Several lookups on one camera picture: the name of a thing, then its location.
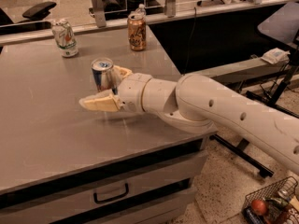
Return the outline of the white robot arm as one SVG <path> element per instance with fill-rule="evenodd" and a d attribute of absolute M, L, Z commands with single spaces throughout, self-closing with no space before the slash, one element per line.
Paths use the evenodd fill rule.
<path fill-rule="evenodd" d="M 116 91 L 87 96 L 80 105 L 92 111 L 150 113 L 188 133 L 205 133 L 219 123 L 299 174 L 299 119 L 200 74 L 177 81 L 125 68 L 121 74 Z"/>

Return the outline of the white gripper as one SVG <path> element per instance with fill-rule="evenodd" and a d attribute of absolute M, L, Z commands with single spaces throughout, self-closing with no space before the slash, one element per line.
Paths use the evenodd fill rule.
<path fill-rule="evenodd" d="M 151 75 L 135 73 L 125 67 L 113 66 L 114 84 L 118 86 L 118 96 L 112 90 L 105 90 L 81 98 L 79 104 L 91 111 L 143 113 L 142 93 Z"/>

